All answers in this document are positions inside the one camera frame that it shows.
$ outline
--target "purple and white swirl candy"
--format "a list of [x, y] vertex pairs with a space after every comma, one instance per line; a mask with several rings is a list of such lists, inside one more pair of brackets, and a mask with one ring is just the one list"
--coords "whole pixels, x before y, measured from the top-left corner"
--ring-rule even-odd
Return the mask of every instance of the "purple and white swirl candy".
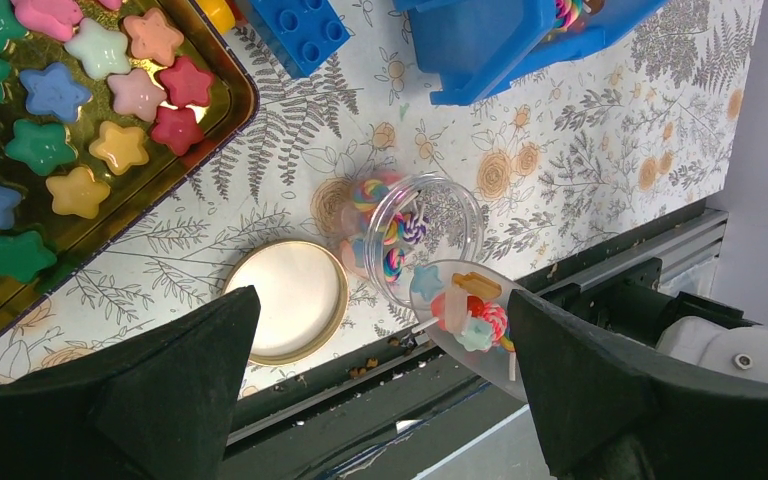
[[399, 235], [408, 245], [419, 245], [428, 233], [428, 217], [420, 213], [405, 213], [399, 224]]

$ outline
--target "orange star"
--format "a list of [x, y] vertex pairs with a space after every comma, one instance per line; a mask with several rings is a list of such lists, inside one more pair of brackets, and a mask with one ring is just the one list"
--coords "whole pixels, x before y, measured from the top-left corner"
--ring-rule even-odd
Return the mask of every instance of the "orange star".
[[101, 122], [98, 138], [90, 144], [90, 155], [104, 160], [114, 175], [122, 175], [134, 165], [148, 163], [145, 139], [140, 127], [123, 128], [105, 120]]
[[45, 186], [54, 197], [51, 210], [58, 215], [93, 219], [98, 215], [98, 204], [110, 195], [110, 186], [96, 182], [87, 167], [75, 167], [65, 176], [48, 177]]
[[142, 17], [130, 15], [123, 22], [131, 37], [131, 55], [151, 58], [164, 66], [175, 63], [175, 49], [184, 43], [184, 34], [169, 26], [159, 8], [154, 7]]

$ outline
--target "tablecloth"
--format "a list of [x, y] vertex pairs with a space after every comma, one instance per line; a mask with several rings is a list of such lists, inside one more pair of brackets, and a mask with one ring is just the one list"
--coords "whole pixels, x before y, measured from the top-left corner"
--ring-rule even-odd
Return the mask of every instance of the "tablecloth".
[[[712, 194], [762, 3], [672, 0], [612, 48], [471, 107], [429, 103], [439, 80], [418, 70], [410, 22], [388, 1], [333, 2], [352, 38], [309, 79], [289, 78], [252, 29], [235, 29], [226, 39], [260, 90], [256, 118], [0, 338], [0, 383], [209, 302], [264, 242], [324, 244], [341, 189], [373, 168], [439, 172], [472, 190], [487, 218], [481, 261], [511, 278]], [[349, 304], [307, 359], [249, 365], [241, 395], [415, 322], [354, 278]]]

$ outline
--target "glass jar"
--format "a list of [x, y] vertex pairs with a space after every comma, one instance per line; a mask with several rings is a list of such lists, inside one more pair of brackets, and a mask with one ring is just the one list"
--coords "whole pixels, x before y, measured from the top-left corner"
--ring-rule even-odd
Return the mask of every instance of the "glass jar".
[[472, 193], [431, 173], [377, 171], [355, 180], [335, 222], [344, 268], [404, 307], [410, 307], [417, 265], [475, 261], [484, 242], [484, 218]]

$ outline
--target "table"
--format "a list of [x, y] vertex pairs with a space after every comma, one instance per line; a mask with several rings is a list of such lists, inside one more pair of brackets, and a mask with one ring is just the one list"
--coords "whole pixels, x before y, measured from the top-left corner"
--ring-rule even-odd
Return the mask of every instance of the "table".
[[[472, 190], [482, 261], [512, 278], [723, 187], [762, 0], [672, 0], [618, 45], [472, 107], [431, 106], [439, 81], [417, 69], [407, 17], [353, 2], [334, 2], [353, 38], [310, 79], [291, 80], [250, 28], [226, 36], [260, 90], [257, 117], [0, 338], [0, 383], [209, 302], [264, 242], [324, 243], [340, 189], [371, 168]], [[349, 303], [326, 347], [249, 365], [241, 395], [415, 322], [357, 279]]]

